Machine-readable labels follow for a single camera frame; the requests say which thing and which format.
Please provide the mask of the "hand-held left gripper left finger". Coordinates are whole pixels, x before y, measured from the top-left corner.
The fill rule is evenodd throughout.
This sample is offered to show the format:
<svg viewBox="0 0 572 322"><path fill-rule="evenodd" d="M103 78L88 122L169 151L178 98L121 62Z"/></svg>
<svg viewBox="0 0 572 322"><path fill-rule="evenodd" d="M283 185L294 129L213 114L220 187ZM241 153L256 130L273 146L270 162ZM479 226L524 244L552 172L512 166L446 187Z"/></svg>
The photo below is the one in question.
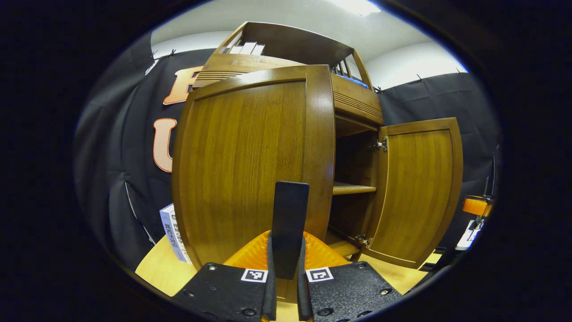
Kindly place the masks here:
<svg viewBox="0 0 572 322"><path fill-rule="evenodd" d="M276 320L272 235L261 233L225 263L206 263L173 300L217 322Z"/></svg>

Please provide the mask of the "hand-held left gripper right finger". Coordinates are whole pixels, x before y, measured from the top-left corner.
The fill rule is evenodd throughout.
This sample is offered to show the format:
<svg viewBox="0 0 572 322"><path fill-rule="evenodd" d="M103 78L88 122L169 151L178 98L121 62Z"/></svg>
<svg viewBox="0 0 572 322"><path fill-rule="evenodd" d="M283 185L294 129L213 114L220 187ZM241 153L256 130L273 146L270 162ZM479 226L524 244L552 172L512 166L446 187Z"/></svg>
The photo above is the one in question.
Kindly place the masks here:
<svg viewBox="0 0 572 322"><path fill-rule="evenodd" d="M356 322L402 296L368 262L350 262L304 232L298 274L300 321Z"/></svg>

